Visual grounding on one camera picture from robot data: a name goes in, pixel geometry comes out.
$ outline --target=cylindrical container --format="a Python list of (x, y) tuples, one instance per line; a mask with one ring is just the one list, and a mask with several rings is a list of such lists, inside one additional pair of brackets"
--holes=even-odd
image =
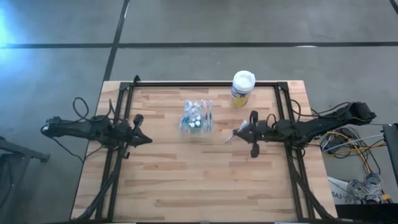
[(254, 88), (256, 78), (253, 73), (249, 71), (237, 72), (234, 76), (231, 89), (230, 102), (232, 106), (242, 107), (249, 99), (250, 92)]

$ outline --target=wooden tabletop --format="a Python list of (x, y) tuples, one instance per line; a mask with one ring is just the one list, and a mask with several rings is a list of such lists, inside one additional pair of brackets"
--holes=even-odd
[[(301, 104), (303, 114), (309, 114), (304, 82), (288, 83), (291, 99)], [(97, 114), (108, 111), (109, 99), (116, 105), (119, 84), (104, 82)], [(242, 139), (234, 138), (231, 144), (224, 144), (232, 129), (248, 119), (252, 110), (259, 112), (259, 119), (265, 119), (270, 113), (278, 118), (274, 89), (255, 87), (244, 108), (230, 106), (229, 92), (230, 88), (225, 87), (134, 88), (130, 118), (143, 114), (142, 132), (154, 142), (131, 148), (130, 158), (123, 160), (114, 221), (296, 220), (283, 144), (259, 143), (261, 151), (255, 159), (250, 156), (251, 145)], [(214, 131), (211, 134), (180, 134), (185, 100), (213, 100)], [(91, 142), (87, 153), (99, 146), (98, 142)], [(304, 161), (310, 188), (328, 212), (336, 216), (322, 154), (316, 146), (306, 148), (306, 152)], [(105, 158), (103, 149), (85, 161), (72, 218), (79, 216), (98, 193)], [(302, 193), (301, 198), (305, 212)]]

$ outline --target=label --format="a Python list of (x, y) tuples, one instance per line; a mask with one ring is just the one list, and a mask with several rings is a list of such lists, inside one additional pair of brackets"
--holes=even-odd
[(237, 106), (237, 107), (244, 106), (248, 102), (249, 95), (250, 95), (250, 92), (249, 93), (240, 93), (240, 92), (236, 91), (235, 88), (232, 87), (231, 99), (230, 99), (231, 104), (233, 106)]

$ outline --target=concrete floor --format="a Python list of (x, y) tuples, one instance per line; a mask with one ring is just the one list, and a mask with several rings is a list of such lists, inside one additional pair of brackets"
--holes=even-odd
[[(1, 44), (112, 43), (123, 0), (2, 0)], [(132, 0), (121, 37), (128, 42), (398, 41), (388, 0)], [(9, 223), (68, 220), (81, 163), (39, 128), (55, 115), (75, 119), (74, 97), (94, 113), (110, 49), (0, 49), (0, 136), (51, 153), (34, 161)], [(375, 123), (395, 123), (398, 47), (261, 49), (119, 49), (111, 80), (230, 80), (250, 70), (258, 80), (305, 80), (311, 106), (364, 101)], [(358, 128), (362, 136), (381, 127)], [(61, 138), (74, 153), (87, 141)], [(386, 148), (374, 150), (384, 190), (398, 201)], [(328, 175), (362, 179), (357, 157), (325, 159)]]

